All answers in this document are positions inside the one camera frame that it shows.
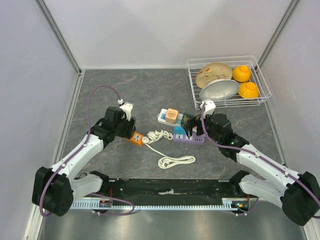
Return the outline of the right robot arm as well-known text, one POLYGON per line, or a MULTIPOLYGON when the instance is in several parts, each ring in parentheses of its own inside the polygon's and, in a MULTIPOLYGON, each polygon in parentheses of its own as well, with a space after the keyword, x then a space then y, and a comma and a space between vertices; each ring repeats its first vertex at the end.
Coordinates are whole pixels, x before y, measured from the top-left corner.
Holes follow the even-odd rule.
POLYGON ((281 208, 299 226, 304 226, 311 219, 319 219, 320 186, 317 178, 308 171, 299 173, 289 169, 258 151, 234 133, 225 114, 200 114, 187 120, 182 127, 187 136, 191 136, 196 128, 196 134, 205 135, 222 155, 263 178, 259 180, 249 173, 238 173, 238 179, 229 184, 233 196, 240 197, 245 193, 262 198, 281 208))

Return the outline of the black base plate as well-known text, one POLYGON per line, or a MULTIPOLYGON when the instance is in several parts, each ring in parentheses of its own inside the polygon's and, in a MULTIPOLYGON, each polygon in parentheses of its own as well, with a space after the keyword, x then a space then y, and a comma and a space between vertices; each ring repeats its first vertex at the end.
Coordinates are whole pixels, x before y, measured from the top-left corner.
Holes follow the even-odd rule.
POLYGON ((138 206, 220 205, 223 198, 246 199, 229 180, 106 178, 97 192, 138 206))

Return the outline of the blue cube socket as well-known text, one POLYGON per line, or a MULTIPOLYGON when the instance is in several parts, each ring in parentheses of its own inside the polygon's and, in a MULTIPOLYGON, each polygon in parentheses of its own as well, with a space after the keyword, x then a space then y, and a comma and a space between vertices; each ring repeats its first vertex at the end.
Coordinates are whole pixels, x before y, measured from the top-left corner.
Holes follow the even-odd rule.
POLYGON ((181 126, 175 126, 173 128, 174 139, 183 139, 185 136, 186 136, 186 132, 181 126))

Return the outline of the lower yellow bowl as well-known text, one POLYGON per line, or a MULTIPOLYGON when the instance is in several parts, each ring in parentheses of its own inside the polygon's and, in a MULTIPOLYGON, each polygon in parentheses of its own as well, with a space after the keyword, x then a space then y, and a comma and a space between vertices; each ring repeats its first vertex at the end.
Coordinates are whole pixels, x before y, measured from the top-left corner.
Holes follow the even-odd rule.
POLYGON ((260 96, 257 85, 250 81, 240 85, 238 94, 244 99, 255 99, 260 96))

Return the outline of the yellow bowl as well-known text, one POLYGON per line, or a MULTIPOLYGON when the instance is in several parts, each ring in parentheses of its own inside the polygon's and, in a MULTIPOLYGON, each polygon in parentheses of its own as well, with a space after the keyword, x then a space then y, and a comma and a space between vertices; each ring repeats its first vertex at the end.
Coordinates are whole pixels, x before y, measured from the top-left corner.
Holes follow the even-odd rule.
POLYGON ((240 85, 238 94, 244 99, 255 99, 260 96, 257 85, 250 81, 240 85))
POLYGON ((232 73, 234 80, 240 83, 248 82, 251 78, 251 70, 247 65, 237 66, 232 73))

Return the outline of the beige cube socket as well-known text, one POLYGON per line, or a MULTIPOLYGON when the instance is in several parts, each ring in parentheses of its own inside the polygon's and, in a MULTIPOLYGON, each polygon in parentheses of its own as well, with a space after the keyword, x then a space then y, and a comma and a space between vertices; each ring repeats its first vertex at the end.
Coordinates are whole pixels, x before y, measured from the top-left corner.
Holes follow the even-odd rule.
POLYGON ((175 125, 177 123, 179 112, 176 109, 168 108, 165 114, 165 122, 175 125))

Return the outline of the purple power strip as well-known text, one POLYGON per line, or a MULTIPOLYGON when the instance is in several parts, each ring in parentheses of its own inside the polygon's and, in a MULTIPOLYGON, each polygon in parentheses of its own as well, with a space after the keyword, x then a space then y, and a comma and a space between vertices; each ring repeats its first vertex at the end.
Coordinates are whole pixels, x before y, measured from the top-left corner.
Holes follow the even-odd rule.
POLYGON ((205 135, 196 135, 195 132, 190 137, 185 134, 174 134, 172 140, 176 143, 203 145, 205 143, 205 135))

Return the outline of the beige floral plate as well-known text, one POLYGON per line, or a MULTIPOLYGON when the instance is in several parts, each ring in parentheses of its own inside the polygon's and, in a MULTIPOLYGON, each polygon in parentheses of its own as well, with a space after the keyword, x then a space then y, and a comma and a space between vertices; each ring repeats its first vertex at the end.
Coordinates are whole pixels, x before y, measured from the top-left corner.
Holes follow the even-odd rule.
POLYGON ((208 84, 216 80, 230 80, 233 75, 233 70, 225 63, 212 62, 205 65, 197 73, 195 77, 196 85, 203 89, 208 84))

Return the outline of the white multicolour power strip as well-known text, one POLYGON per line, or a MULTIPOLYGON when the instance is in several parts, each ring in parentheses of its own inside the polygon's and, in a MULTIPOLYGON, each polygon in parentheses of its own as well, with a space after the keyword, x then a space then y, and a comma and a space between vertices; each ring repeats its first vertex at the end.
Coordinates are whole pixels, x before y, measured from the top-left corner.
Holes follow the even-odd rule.
POLYGON ((182 122, 183 115, 178 112, 176 109, 168 108, 162 109, 157 116, 157 121, 160 124, 170 126, 170 127, 179 127, 182 122))

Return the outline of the orange power strip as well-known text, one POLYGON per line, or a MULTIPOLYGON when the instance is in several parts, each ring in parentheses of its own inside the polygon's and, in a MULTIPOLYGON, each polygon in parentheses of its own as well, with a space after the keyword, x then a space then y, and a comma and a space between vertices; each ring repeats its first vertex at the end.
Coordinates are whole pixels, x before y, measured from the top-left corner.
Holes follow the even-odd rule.
POLYGON ((134 132, 131 138, 124 138, 125 140, 134 143, 138 146, 142 146, 143 145, 143 135, 138 133, 138 132, 134 132))

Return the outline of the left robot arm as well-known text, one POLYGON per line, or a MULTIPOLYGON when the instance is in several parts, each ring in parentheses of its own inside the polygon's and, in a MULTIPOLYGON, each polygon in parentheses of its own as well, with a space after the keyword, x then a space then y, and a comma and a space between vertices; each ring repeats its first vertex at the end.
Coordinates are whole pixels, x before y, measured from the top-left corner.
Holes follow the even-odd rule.
POLYGON ((40 211, 63 216, 72 204, 90 194, 106 196, 110 185, 105 175, 92 172, 77 178, 80 170, 116 137, 131 139, 136 131, 132 117, 133 104, 107 108, 103 118, 93 125, 82 141, 62 160, 49 168, 40 167, 35 173, 31 201, 40 211))

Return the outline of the grey white plate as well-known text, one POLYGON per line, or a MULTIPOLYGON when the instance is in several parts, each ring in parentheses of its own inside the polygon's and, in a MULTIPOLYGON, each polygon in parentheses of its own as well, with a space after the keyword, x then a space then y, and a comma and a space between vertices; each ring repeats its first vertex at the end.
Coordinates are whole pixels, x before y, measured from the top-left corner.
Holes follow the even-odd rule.
POLYGON ((231 79, 218 79, 209 83, 199 93, 199 98, 204 101, 210 99, 212 101, 228 100, 235 96, 240 89, 240 84, 231 79))

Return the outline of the upper yellow bowl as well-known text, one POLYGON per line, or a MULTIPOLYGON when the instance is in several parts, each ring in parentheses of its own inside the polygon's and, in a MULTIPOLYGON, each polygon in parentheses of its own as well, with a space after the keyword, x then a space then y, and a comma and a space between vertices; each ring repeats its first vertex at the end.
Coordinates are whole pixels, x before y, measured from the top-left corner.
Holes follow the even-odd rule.
POLYGON ((232 73, 234 80, 240 83, 248 82, 251 78, 251 70, 247 65, 237 66, 232 73))

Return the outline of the dark green cube socket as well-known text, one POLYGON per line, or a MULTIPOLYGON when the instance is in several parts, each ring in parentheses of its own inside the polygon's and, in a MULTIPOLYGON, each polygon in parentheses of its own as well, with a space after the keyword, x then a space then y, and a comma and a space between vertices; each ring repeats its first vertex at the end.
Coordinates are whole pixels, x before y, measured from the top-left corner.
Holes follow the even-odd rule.
POLYGON ((188 122, 188 120, 194 118, 195 116, 189 113, 184 113, 181 118, 181 125, 184 125, 188 122))

